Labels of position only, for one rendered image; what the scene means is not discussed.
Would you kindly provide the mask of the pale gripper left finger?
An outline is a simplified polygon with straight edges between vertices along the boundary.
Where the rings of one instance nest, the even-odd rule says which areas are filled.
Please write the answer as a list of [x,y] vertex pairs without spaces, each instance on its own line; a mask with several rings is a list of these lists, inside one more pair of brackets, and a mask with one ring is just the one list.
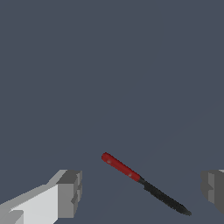
[[82,171],[59,170],[38,186],[0,205],[0,224],[55,224],[73,218],[82,195]]

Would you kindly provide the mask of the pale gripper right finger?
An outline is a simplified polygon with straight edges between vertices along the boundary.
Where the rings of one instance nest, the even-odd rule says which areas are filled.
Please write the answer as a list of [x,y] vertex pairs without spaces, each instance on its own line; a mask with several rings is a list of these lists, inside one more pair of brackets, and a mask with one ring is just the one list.
[[202,171],[200,178],[203,196],[224,214],[224,170]]

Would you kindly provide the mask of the red-handled black-bladed knife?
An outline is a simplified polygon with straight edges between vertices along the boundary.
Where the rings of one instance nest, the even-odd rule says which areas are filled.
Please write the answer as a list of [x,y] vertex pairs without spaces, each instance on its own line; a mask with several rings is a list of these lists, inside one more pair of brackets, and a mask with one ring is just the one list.
[[162,201],[165,203],[169,208],[177,211],[180,214],[191,216],[192,213],[182,204],[177,202],[175,199],[169,197],[159,189],[157,189],[154,185],[147,182],[144,178],[142,178],[138,173],[131,170],[127,165],[113,157],[107,152],[104,152],[101,155],[101,159],[107,163],[108,165],[111,165],[115,169],[117,169],[119,172],[122,172],[124,175],[130,177],[131,179],[135,180],[137,183],[144,186],[144,190],[149,192],[153,197],[156,199]]

